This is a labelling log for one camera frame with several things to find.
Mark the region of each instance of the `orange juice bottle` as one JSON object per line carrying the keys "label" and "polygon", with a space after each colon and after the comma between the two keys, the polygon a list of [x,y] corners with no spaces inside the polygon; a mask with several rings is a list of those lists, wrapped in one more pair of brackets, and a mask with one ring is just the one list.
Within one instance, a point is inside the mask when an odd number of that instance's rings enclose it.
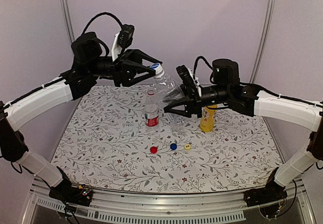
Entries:
{"label": "orange juice bottle", "polygon": [[202,109],[202,118],[200,123],[200,129],[203,132],[211,132],[216,122],[216,110],[211,108],[217,108],[217,104],[204,107]]}

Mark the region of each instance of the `red disc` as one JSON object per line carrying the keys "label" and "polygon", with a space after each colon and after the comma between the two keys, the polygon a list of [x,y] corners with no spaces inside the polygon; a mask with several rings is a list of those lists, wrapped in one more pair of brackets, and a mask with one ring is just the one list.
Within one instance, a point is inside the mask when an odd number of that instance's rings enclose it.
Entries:
{"label": "red disc", "polygon": [[151,148],[150,148],[150,152],[151,152],[152,154],[157,153],[157,147],[151,147]]}

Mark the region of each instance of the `robotic arm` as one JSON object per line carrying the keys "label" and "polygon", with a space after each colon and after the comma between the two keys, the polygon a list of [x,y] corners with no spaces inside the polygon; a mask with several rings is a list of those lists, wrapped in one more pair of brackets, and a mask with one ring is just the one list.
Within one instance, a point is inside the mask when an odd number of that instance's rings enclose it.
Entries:
{"label": "robotic arm", "polygon": [[[185,66],[177,67],[185,97],[166,106],[164,111],[185,117],[196,114],[200,118],[202,107],[224,103],[227,108],[243,115],[276,118],[311,130],[310,144],[273,170],[265,187],[244,193],[248,206],[286,198],[285,187],[313,164],[323,160],[322,102],[281,96],[256,84],[240,83],[238,64],[228,59],[213,61],[212,68],[211,78],[215,85],[201,87],[190,70]],[[180,105],[185,110],[174,109]]]}
{"label": "robotic arm", "polygon": [[[83,33],[72,43],[74,62],[70,70],[6,105],[0,101],[2,157],[11,163],[20,164],[43,179],[50,187],[49,196],[63,203],[89,206],[91,188],[84,185],[73,187],[60,168],[28,149],[19,130],[51,108],[84,96],[96,84],[98,78],[113,80],[117,87],[129,87],[153,77],[155,70],[144,66],[142,61],[161,62],[138,49],[126,50],[131,45],[133,32],[132,25],[122,26],[113,42],[112,57],[107,56],[109,48],[94,32]],[[101,56],[100,45],[105,48],[105,56]]]}

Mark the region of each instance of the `white wall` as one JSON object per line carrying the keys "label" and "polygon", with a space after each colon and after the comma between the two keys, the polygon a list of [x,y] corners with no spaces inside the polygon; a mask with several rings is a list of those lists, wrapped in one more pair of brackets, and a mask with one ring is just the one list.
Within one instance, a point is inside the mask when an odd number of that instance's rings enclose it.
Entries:
{"label": "white wall", "polygon": [[[122,23],[135,26],[132,48],[164,62],[166,72],[193,67],[197,56],[209,62],[230,58],[240,65],[248,81],[259,45],[267,0],[68,0],[75,36],[88,20],[108,11]],[[97,19],[90,30],[111,47],[120,29],[108,17]],[[211,71],[199,66],[198,75],[208,83]]]}
{"label": "white wall", "polygon": [[[68,70],[72,53],[59,0],[0,0],[0,100],[7,102]],[[50,159],[75,103],[27,124],[29,149]],[[17,224],[33,177],[0,159],[0,222]]]}
{"label": "white wall", "polygon": [[[323,98],[323,0],[276,0],[273,20],[256,83],[284,95]],[[289,159],[309,132],[270,120],[283,155]],[[323,219],[323,172],[312,167],[303,175],[318,223]]]}

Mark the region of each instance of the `blue disc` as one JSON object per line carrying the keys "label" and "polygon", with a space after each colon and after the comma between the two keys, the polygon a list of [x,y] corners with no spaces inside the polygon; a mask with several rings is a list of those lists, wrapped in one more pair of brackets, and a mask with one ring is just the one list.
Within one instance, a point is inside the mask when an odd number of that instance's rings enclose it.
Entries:
{"label": "blue disc", "polygon": [[176,148],[177,148],[177,145],[175,143],[172,143],[171,144],[171,150],[176,150]]}

